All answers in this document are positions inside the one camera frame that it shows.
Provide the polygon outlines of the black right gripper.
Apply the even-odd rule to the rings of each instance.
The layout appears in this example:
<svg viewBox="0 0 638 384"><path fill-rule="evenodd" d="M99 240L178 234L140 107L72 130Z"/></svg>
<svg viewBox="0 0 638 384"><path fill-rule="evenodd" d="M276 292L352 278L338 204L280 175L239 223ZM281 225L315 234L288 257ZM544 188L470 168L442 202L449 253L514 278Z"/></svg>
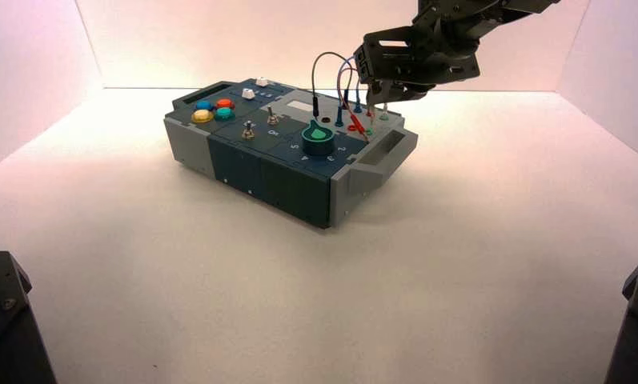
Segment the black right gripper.
<svg viewBox="0 0 638 384"><path fill-rule="evenodd" d="M456 40L439 25L366 34L354 56L359 80L368 84L367 108L418 100L433 86L478 77L477 48L477 41Z"/></svg>

